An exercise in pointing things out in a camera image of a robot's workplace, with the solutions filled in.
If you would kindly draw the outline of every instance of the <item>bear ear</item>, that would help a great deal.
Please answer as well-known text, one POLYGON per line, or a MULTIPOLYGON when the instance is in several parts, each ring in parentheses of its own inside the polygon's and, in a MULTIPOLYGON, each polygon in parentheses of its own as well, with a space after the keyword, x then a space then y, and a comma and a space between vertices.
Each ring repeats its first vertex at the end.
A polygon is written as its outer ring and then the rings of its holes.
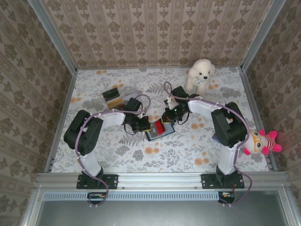
POLYGON ((215 72, 215 66, 213 64, 211 64, 211 70, 210 70, 211 76, 214 75, 214 72, 215 72))
POLYGON ((193 67, 190 68, 190 70, 188 71, 188 77, 195 78, 197 76, 198 76, 198 71, 196 69, 194 69, 193 67))

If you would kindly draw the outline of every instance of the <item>patterned wallpaper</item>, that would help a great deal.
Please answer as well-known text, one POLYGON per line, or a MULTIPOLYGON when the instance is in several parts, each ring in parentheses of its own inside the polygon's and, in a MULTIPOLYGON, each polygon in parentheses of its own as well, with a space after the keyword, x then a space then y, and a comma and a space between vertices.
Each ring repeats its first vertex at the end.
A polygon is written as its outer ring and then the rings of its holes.
POLYGON ((271 0, 42 0, 78 68, 239 65, 271 0))
POLYGON ((286 1, 247 74, 265 128, 279 131, 284 150, 275 154, 277 165, 301 207, 300 0, 286 1))
POLYGON ((0 225, 44 171, 71 75, 26 0, 0 1, 0 225))

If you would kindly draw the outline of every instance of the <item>stuffed toy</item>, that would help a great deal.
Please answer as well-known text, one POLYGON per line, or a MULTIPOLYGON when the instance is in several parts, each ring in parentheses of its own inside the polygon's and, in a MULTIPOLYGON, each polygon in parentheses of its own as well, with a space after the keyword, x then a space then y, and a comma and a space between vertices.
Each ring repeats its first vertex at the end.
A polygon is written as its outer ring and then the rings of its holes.
POLYGON ((277 134, 275 130, 268 134, 265 134, 264 129, 261 129, 259 133, 255 130, 250 130, 250 137, 244 143, 245 154, 258 154, 260 151, 264 154, 269 154, 270 151, 281 152, 282 146, 276 144, 275 141, 277 134))
POLYGON ((210 78, 213 76, 215 66, 210 60, 200 59, 194 63, 188 72, 186 91, 192 92, 197 87, 197 94, 203 96, 210 85, 210 78))

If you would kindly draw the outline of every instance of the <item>wire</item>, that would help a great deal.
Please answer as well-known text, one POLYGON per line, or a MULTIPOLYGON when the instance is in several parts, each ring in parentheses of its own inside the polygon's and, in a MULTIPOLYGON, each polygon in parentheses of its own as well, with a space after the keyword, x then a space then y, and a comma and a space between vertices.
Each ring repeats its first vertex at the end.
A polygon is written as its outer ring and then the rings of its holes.
POLYGON ((179 123, 179 120, 177 120, 177 122, 178 122, 178 124, 179 124, 180 126, 183 125, 185 122, 188 121, 188 119, 189 119, 189 114, 190 114, 190 112, 188 112, 187 117, 186 117, 185 121, 184 121, 182 124, 180 124, 180 123, 179 123))
POLYGON ((226 107, 226 106, 224 106, 224 105, 221 105, 221 104, 219 104, 219 103, 215 103, 215 102, 212 102, 212 101, 209 101, 209 100, 204 100, 204 99, 202 99, 202 98, 200 98, 200 97, 199 97, 199 98, 198 98, 198 97, 194 97, 194 98, 183 98, 183 97, 177 97, 177 96, 174 96, 174 95, 171 94, 171 92, 169 92, 169 91, 167 90, 166 85, 169 85, 171 91, 172 91, 173 87, 172 87, 171 83, 168 82, 168 81, 164 82, 164 84, 163 84, 163 89, 164 89, 164 91, 165 91, 170 97, 173 97, 173 98, 176 98, 176 99, 179 99, 179 100, 198 100, 198 101, 202 101, 202 102, 208 103, 208 104, 213 105, 213 106, 219 106, 219 107, 222 107, 222 108, 226 109, 227 111, 229 111, 229 112, 235 114, 235 115, 242 121, 242 123, 244 124, 244 126, 246 127, 247 136, 246 136, 245 140, 244 140, 243 142, 241 142, 240 144, 238 144, 237 147, 236 147, 235 156, 234 156, 234 161, 233 161, 233 166, 234 166, 234 169, 235 169, 235 170, 237 170, 239 173, 241 173, 242 175, 244 175, 245 177, 247 177, 247 178, 250 180, 250 185, 249 185, 249 187, 248 187, 246 193, 243 195, 243 197, 241 197, 239 200, 237 200, 237 201, 235 201, 235 202, 233 202, 233 203, 231 203, 231 204, 230 204, 230 203, 227 203, 225 200, 222 200, 222 199, 221 199, 223 202, 225 202, 225 203, 228 204, 228 205, 233 205, 233 204, 239 203, 240 201, 242 201, 242 200, 246 197, 246 195, 249 193, 249 191, 251 190, 251 187, 252 187, 252 179, 251 179, 247 174, 241 172, 241 171, 237 168, 237 166, 236 166, 239 148, 240 148, 245 142, 247 142, 247 140, 248 140, 249 137, 250 137, 250 129, 249 129, 249 126, 248 126, 248 124, 246 123, 245 119, 244 119, 240 114, 238 114, 236 111, 234 111, 234 110, 232 110, 232 109, 230 109, 230 108, 228 108, 228 107, 226 107))
POLYGON ((129 134, 129 135, 135 135, 136 133, 129 133, 129 132, 127 132, 127 129, 126 129, 126 125, 124 124, 123 125, 123 128, 124 128, 124 131, 127 133, 127 134, 129 134))
POLYGON ((102 204, 104 203, 104 201, 107 199, 108 195, 109 195, 109 187, 108 187, 108 185, 107 185, 103 180, 101 180, 101 179, 99 179, 99 178, 97 178, 97 177, 94 177, 92 174, 90 174, 90 173, 86 170, 84 164, 82 163, 82 161, 81 161, 81 159, 80 159, 81 154, 80 154, 79 151, 78 151, 80 136, 81 136, 81 134, 83 133, 84 128, 86 127, 86 125, 88 124, 88 122, 89 122, 93 117, 95 117, 95 116, 99 116, 99 115, 101 115, 101 114, 108 114, 108 113, 112 113, 112 112, 117 112, 117 113, 142 113, 142 112, 144 112, 144 113, 146 113, 147 110, 148 110, 148 108, 150 107, 151 99, 150 99, 150 97, 149 97, 148 95, 145 95, 145 94, 140 94, 140 95, 136 96, 136 98, 137 98, 137 97, 140 97, 140 96, 147 97, 148 100, 149 100, 149 105, 148 105, 144 110, 142 109, 142 110, 137 111, 137 112, 132 112, 132 111, 122 111, 122 110, 112 109, 112 110, 106 110, 106 111, 103 111, 103 112, 101 112, 101 113, 94 113, 94 114, 91 114, 91 115, 84 121, 83 125, 81 126, 81 128, 80 128, 80 130, 79 130, 79 134, 78 134, 77 137, 76 137, 75 147, 74 147, 74 149, 75 149, 75 154, 77 155, 77 159, 78 159, 78 161, 79 161, 79 164, 80 164, 80 166, 83 168, 83 171, 84 171, 84 173, 85 173, 86 175, 88 175, 89 177, 93 178, 94 180, 98 180, 99 182, 101 182, 101 183, 105 186, 105 189, 106 189, 106 194, 105 194, 103 200, 102 200, 99 204, 97 204, 97 205, 92 204, 92 203, 91 203, 91 198, 89 198, 88 203, 90 204, 90 206, 93 206, 93 205, 94 205, 94 206, 100 206, 100 205, 102 205, 102 204))

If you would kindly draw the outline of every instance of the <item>pink plush toy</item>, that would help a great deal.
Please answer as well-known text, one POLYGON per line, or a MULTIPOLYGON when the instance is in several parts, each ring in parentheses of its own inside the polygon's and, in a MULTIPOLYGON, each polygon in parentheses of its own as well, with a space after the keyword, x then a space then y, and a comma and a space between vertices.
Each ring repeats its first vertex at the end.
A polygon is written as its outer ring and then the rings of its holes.
POLYGON ((273 130, 268 134, 265 134, 264 129, 258 132, 250 130, 250 137, 247 142, 244 143, 244 152, 247 155, 257 154, 262 151, 264 154, 269 154, 270 151, 281 152, 282 146, 276 144, 276 137, 278 133, 273 130))

